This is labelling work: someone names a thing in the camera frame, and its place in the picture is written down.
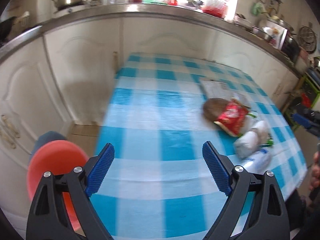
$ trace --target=metal countertop edge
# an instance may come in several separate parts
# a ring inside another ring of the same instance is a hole
[[[42,23],[42,25],[39,25],[27,32],[22,33],[13,40],[9,41],[2,48],[0,48],[0,64],[22,46],[28,44],[29,42],[54,29],[64,27],[65,25],[74,24],[79,21],[91,21],[97,18],[114,18],[130,16],[155,17],[179,20],[230,33],[236,37],[245,39],[250,44],[258,48],[265,50],[267,53],[273,55],[275,58],[281,61],[297,77],[301,76],[301,74],[290,65],[290,63],[286,60],[285,56],[277,49],[267,44],[264,40],[259,39],[255,35],[229,22],[187,8],[146,3],[114,4],[107,6],[91,7],[68,15],[64,15],[60,18],[51,19],[48,22]]]

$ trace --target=brown round object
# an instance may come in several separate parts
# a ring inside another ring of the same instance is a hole
[[[214,122],[217,118],[222,114],[222,112],[226,109],[228,100],[222,98],[209,98],[203,104],[203,113],[204,117],[209,121]]]

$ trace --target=checkered tablecloth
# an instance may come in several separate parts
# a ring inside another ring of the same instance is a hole
[[[202,158],[211,141],[234,164],[232,138],[204,119],[199,78],[210,77],[247,96],[275,141],[268,169],[284,198],[307,171],[301,149],[274,103],[250,76],[216,63],[169,55],[133,54],[117,84],[100,130],[96,154],[110,142],[113,161],[93,206],[115,239],[202,239],[225,201]],[[234,234],[242,231],[248,194]]]

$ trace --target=red bag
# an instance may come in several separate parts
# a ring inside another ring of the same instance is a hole
[[[237,137],[240,129],[243,127],[244,118],[248,112],[246,107],[232,99],[214,123],[231,136]]]

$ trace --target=hand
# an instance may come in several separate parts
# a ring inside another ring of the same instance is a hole
[[[311,185],[310,185],[310,190],[313,190],[316,187],[319,187],[320,185],[320,166],[318,165],[319,161],[319,153],[316,152],[315,155],[313,156],[314,164],[312,165],[311,168]]]

